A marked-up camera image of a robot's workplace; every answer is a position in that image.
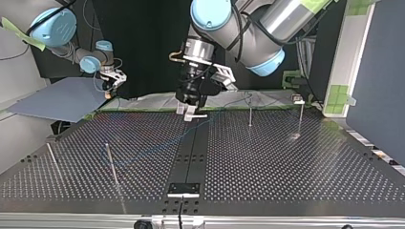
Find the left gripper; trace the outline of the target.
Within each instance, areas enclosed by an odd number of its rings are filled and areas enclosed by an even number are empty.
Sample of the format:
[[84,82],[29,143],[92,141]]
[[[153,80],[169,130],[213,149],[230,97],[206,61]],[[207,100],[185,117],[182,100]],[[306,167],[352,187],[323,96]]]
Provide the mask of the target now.
[[178,77],[179,86],[175,97],[179,101],[176,114],[183,115],[185,105],[188,106],[184,121],[191,122],[193,118],[206,118],[206,114],[195,114],[198,108],[205,106],[209,96],[218,95],[222,86],[212,76],[216,70],[213,67],[200,65],[198,67],[186,62],[181,65],[181,75]]

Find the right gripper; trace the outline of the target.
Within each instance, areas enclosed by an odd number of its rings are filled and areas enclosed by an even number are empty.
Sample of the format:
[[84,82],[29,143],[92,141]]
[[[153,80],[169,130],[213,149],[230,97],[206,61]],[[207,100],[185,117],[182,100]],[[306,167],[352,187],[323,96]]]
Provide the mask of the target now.
[[118,88],[118,84],[120,83],[120,81],[116,77],[110,77],[106,75],[101,76],[101,79],[103,80],[102,90],[106,92],[105,98],[111,99],[111,92],[114,92]]

